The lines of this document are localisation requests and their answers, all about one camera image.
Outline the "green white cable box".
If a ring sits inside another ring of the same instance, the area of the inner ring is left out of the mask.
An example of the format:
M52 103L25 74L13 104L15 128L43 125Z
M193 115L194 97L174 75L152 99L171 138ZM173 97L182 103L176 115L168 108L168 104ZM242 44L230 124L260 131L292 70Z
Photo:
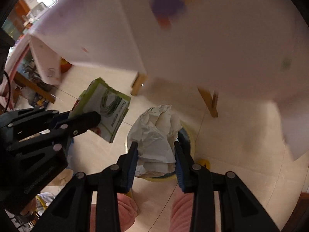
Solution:
M113 89L102 78L96 78L79 96L69 117L97 112L101 120L92 131L112 143L128 112L130 100L130 96Z

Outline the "white paper bag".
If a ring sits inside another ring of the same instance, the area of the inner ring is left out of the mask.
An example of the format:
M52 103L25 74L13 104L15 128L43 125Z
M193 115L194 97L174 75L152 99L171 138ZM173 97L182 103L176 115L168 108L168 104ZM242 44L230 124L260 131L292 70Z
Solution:
M182 129L171 105L159 105L142 113L127 136L127 147L138 143L135 176L163 177L175 172L174 142Z

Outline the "yellow rimmed trash bin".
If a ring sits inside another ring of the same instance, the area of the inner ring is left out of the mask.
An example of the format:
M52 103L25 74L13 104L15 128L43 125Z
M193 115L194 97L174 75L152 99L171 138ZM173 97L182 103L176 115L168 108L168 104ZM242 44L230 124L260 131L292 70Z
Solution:
M147 135L146 144L151 146L151 152L158 154L155 158L151 158L151 160L155 163L160 160L167 161L168 163L175 161L173 164L175 166L175 172L165 174L161 177L146 177L146 180L152 182L162 182L177 178L177 181L181 187L186 188L192 185L193 179L196 177L198 170L193 169L193 166L195 165L193 160L193 155L195 154L195 144L191 142L190 134L186 127L183 126L183 128L178 131L177 140L174 145L174 154L172 154L172 149L168 144L165 135L162 135L157 131L150 131L145 134ZM143 145L141 139L136 139L132 142L134 141L138 143L138 148Z

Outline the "yellow slipper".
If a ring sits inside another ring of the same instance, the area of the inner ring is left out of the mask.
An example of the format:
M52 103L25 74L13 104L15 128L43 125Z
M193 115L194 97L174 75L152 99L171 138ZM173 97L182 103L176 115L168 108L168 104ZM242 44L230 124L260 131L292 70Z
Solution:
M201 168L206 168L207 170L211 169L211 164L206 159L199 159L195 163L195 170L201 170Z

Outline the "wooden table leg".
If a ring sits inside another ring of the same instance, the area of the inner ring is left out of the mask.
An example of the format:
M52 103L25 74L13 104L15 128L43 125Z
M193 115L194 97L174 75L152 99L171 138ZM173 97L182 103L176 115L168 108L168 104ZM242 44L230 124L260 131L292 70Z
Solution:
M134 82L131 85L130 94L132 96L136 96L139 90L143 87L143 84L147 81L147 79L148 79L148 75L138 72L134 79Z
M218 111L217 111L217 102L218 102L218 92L214 91L213 94L209 90L202 89L200 87L197 88L201 97L204 100L204 103L207 106L207 109L210 112L210 115L212 118L218 117Z

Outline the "cartoon printed tablecloth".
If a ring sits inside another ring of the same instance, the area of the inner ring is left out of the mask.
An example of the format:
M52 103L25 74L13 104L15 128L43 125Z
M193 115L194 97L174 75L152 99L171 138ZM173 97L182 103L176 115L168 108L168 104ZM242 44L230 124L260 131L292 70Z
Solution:
M42 79L59 59L276 102L292 155L308 151L308 23L291 0L59 0L26 33Z

